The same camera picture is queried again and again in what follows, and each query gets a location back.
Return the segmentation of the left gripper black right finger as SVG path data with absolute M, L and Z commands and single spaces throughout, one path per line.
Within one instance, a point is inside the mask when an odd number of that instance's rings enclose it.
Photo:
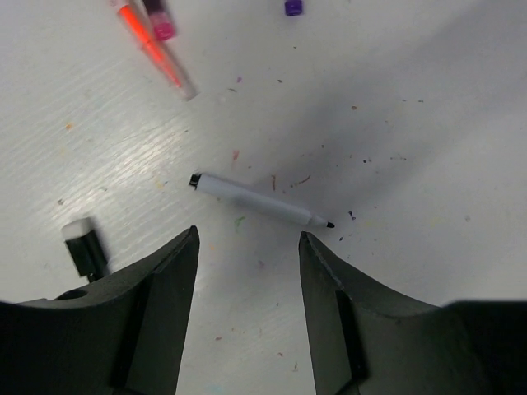
M 390 289 L 313 234 L 299 242 L 318 394 L 523 394 L 526 303 L 443 307 Z

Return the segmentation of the black pen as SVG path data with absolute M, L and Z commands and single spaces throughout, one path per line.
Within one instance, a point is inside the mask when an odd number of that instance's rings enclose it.
M 61 234 L 80 277 L 94 282 L 109 275 L 108 258 L 90 217 L 66 224 Z

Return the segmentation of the purple pen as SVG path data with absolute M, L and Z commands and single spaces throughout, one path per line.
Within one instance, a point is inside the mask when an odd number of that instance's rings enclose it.
M 285 0 L 284 12 L 286 16 L 299 16 L 304 12 L 304 3 L 302 0 Z

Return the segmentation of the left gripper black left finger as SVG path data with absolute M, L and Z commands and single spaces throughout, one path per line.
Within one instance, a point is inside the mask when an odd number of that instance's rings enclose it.
M 2 303 L 2 393 L 175 393 L 198 251 L 190 227 L 56 299 Z

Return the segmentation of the white pen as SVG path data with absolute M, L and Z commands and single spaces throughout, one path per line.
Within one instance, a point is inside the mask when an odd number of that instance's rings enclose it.
M 241 207 L 258 211 L 264 215 L 298 225 L 334 229 L 335 224 L 317 216 L 308 209 L 281 201 L 234 182 L 204 173 L 192 174 L 189 186 L 196 191 L 226 200 Z

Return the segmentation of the orange pen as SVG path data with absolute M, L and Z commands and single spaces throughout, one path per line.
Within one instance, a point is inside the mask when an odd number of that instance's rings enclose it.
M 193 99 L 197 92 L 186 73 L 175 58 L 167 53 L 163 45 L 154 38 L 154 34 L 147 28 L 132 3 L 130 1 L 109 1 L 109 5 L 137 41 L 145 56 L 168 82 L 179 90 L 182 98 L 184 100 Z

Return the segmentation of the red pen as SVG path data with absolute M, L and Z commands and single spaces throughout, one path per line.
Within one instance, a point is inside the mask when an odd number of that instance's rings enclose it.
M 166 41 L 176 36 L 173 18 L 165 0 L 142 0 L 155 37 Z

